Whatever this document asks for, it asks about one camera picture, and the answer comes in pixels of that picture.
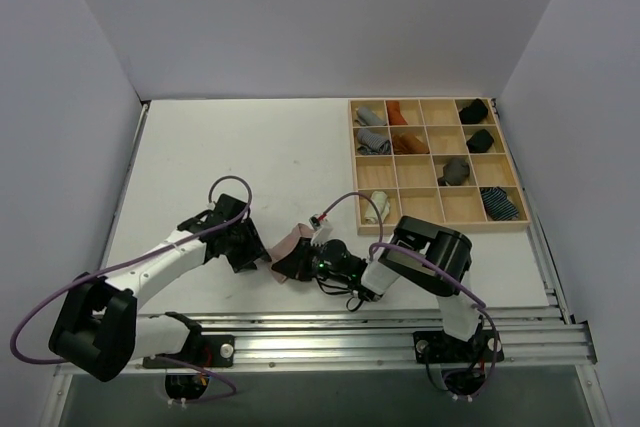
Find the pink underwear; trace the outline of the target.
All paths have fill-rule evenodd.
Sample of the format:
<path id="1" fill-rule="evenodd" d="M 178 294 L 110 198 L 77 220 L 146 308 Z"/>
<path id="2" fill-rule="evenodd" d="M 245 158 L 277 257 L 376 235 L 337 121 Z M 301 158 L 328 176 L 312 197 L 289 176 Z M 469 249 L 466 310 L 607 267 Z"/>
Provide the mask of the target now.
<path id="1" fill-rule="evenodd" d="M 298 223 L 292 228 L 289 234 L 283 237 L 274 247 L 268 250 L 268 253 L 271 257 L 269 270 L 271 271 L 274 279 L 279 284 L 285 283 L 287 277 L 275 270 L 275 264 L 291 254 L 301 238 L 311 239 L 313 235 L 314 231 L 308 225 Z"/>

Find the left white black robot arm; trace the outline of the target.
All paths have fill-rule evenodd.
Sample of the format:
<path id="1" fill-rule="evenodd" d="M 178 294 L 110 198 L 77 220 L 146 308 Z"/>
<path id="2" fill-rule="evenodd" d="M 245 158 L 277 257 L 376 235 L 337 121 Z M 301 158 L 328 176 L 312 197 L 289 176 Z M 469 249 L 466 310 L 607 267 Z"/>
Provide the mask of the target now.
<path id="1" fill-rule="evenodd" d="M 49 338 L 51 352 L 96 379 L 114 379 L 132 360 L 166 366 L 211 367 L 220 350 L 201 325 L 168 311 L 139 313 L 151 298 L 182 275 L 224 257 L 234 272 L 253 270 L 269 254 L 250 218 L 247 203 L 227 194 L 180 223 L 141 261 L 71 288 Z"/>

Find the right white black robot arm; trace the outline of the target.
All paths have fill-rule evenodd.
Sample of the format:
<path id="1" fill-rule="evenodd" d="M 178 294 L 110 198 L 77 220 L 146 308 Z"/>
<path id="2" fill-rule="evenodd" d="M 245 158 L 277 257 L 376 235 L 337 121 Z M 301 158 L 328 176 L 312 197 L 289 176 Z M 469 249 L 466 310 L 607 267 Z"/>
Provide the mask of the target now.
<path id="1" fill-rule="evenodd" d="M 464 360 L 479 349 L 480 311 L 486 304 L 464 280 L 471 266 L 467 236 L 403 216 L 391 237 L 374 243 L 372 257 L 365 258 L 351 253 L 332 230 L 323 216 L 294 228 L 270 251 L 275 278 L 314 281 L 325 294 L 348 294 L 360 304 L 379 301 L 403 278 L 436 297 L 450 356 Z"/>

